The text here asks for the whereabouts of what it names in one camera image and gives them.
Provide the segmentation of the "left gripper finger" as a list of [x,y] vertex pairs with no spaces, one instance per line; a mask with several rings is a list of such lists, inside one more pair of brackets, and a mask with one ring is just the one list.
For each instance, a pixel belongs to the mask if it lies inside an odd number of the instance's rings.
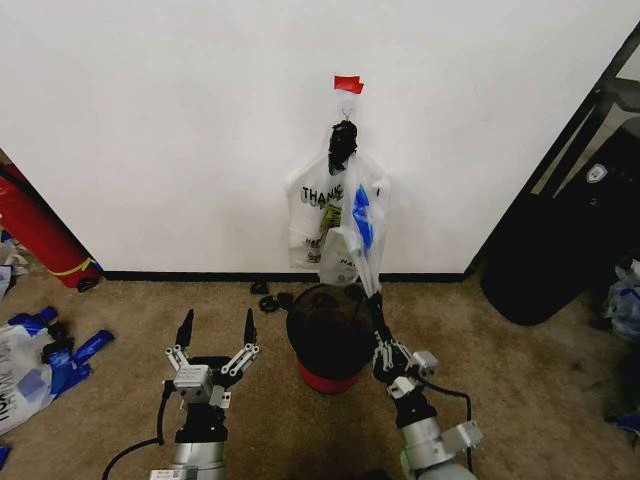
[[220,369],[219,379],[222,386],[233,386],[240,381],[260,355],[261,350],[257,344],[257,329],[251,308],[246,314],[243,341],[244,346]]
[[165,356],[172,368],[175,370],[173,382],[184,377],[192,369],[192,365],[190,364],[186,353],[187,347],[190,345],[193,320],[194,310],[190,309],[177,330],[174,345],[165,349]]

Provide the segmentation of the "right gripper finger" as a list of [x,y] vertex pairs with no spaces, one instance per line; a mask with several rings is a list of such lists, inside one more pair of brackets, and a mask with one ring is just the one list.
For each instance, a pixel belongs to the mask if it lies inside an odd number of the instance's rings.
[[392,336],[393,359],[395,363],[393,374],[403,374],[411,364],[411,354],[407,348]]
[[380,292],[375,293],[367,300],[371,313],[374,337],[377,345],[373,353],[373,373],[393,374],[394,359],[392,348],[392,336],[384,320],[383,298]]

